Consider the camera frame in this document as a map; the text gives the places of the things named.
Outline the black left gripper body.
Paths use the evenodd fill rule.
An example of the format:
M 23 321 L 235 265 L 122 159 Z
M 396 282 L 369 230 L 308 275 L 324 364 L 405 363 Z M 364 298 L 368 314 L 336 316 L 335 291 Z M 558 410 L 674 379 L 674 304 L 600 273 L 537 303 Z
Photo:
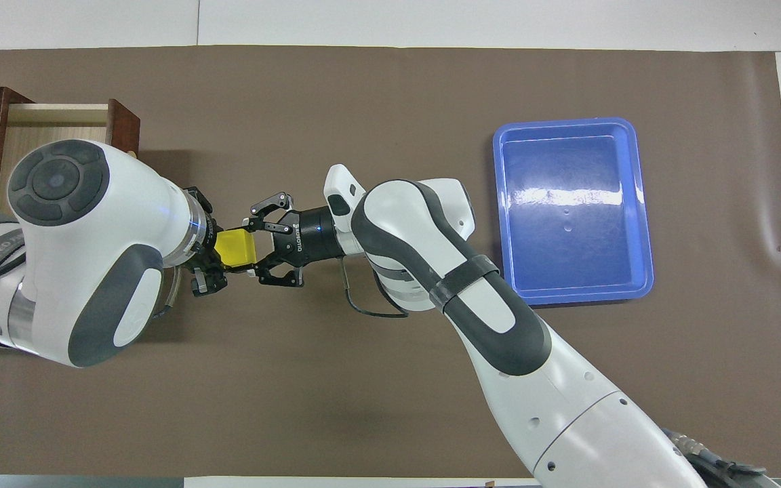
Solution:
M 205 205 L 205 269 L 220 270 L 222 268 L 221 257 L 215 246 L 218 240 L 220 227 L 213 217 L 213 207 L 211 204 Z

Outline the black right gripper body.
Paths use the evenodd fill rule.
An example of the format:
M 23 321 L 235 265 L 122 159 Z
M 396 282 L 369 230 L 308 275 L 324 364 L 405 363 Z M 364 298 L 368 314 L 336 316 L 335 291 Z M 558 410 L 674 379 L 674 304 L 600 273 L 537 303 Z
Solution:
M 274 251 L 294 268 L 344 255 L 328 206 L 288 211 L 278 223 L 291 232 L 274 235 Z

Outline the yellow cube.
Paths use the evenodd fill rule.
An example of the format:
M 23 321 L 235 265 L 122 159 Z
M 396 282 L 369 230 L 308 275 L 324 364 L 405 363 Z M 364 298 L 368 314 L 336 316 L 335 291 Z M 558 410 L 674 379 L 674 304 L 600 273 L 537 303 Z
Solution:
M 214 249 L 227 268 L 250 266 L 258 261 L 254 238 L 244 228 L 218 232 Z

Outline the wooden drawer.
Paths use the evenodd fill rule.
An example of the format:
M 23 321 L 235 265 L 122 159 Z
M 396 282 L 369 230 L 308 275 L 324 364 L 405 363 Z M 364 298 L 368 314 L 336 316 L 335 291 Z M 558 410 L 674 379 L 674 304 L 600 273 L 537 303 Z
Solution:
M 41 145 L 65 139 L 106 143 L 136 157 L 140 118 L 115 99 L 105 103 L 12 103 L 4 127 L 0 211 L 12 212 L 6 189 L 18 161 Z

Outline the brown table mat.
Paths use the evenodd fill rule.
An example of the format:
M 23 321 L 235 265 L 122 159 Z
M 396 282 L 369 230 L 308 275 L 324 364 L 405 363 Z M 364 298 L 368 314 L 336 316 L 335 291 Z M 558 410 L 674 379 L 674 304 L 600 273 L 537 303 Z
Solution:
M 223 226 L 329 166 L 364 186 L 456 178 L 471 244 L 501 259 L 492 154 L 507 123 L 635 128 L 654 286 L 539 313 L 657 424 L 781 476 L 781 99 L 763 52 L 136 47 L 0 52 L 42 103 L 114 98 L 140 158 L 198 186 Z M 300 289 L 242 274 L 117 357 L 63 367 L 0 349 L 0 473 L 523 478 L 464 345 L 435 311 L 375 319 L 338 265 Z

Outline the blue plastic tray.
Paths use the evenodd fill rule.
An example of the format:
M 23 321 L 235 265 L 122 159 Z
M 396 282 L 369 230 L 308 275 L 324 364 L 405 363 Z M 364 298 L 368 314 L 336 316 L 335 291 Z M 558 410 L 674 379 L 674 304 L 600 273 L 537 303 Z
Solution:
M 637 300 L 653 253 L 635 127 L 519 121 L 493 136 L 503 275 L 531 306 Z

